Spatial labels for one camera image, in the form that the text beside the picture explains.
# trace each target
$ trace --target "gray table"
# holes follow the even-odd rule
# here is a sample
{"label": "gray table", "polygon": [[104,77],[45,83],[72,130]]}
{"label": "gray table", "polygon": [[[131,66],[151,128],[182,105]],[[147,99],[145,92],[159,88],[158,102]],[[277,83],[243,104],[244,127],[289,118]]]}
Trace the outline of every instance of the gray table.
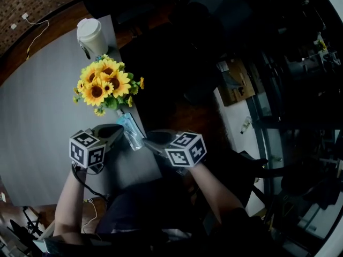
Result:
{"label": "gray table", "polygon": [[[109,55],[120,61],[111,17],[99,20],[113,48]],[[91,106],[72,102],[80,70],[90,62],[73,30],[34,54],[0,87],[0,176],[14,205],[56,204],[71,169],[69,137],[118,118],[115,111],[97,117]],[[144,132],[136,108],[125,111]],[[160,177],[148,149],[134,152],[125,143],[101,174],[87,177],[87,184],[108,193],[113,186],[124,188]],[[90,197],[85,190],[85,198]]]}

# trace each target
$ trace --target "white cup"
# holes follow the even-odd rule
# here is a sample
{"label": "white cup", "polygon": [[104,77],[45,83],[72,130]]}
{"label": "white cup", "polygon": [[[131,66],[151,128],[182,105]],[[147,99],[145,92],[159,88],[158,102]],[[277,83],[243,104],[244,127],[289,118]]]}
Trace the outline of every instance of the white cup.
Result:
{"label": "white cup", "polygon": [[77,24],[77,40],[83,49],[91,51],[95,56],[106,54],[108,51],[101,23],[94,18],[85,18]]}

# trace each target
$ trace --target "forearm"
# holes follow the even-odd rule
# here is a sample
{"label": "forearm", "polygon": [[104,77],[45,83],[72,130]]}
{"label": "forearm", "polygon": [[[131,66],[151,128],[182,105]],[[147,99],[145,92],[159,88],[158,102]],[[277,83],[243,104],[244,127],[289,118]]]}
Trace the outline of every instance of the forearm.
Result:
{"label": "forearm", "polygon": [[243,208],[240,200],[202,163],[199,163],[193,168],[189,168],[189,171],[220,223],[223,214],[235,208]]}
{"label": "forearm", "polygon": [[[77,174],[85,182],[86,172],[78,171]],[[84,186],[70,171],[56,207],[54,236],[81,231],[83,196]]]}

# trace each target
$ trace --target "cup lid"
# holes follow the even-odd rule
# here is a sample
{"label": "cup lid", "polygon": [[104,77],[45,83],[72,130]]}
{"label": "cup lid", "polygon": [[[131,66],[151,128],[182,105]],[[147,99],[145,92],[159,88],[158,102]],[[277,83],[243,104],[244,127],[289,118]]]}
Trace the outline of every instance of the cup lid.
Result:
{"label": "cup lid", "polygon": [[77,24],[77,39],[87,41],[101,30],[101,23],[94,19],[83,19]]}

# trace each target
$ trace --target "flower bouquet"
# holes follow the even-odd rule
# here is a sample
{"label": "flower bouquet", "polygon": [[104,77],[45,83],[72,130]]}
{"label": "flower bouquet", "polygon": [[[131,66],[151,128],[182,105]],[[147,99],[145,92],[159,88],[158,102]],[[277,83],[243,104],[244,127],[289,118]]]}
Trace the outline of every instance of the flower bouquet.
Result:
{"label": "flower bouquet", "polygon": [[134,81],[133,74],[124,71],[125,65],[108,55],[98,56],[96,61],[81,70],[80,80],[74,88],[74,103],[81,98],[87,105],[97,106],[94,112],[103,116],[105,108],[116,110],[119,105],[132,106],[132,96],[144,89],[144,78]]}

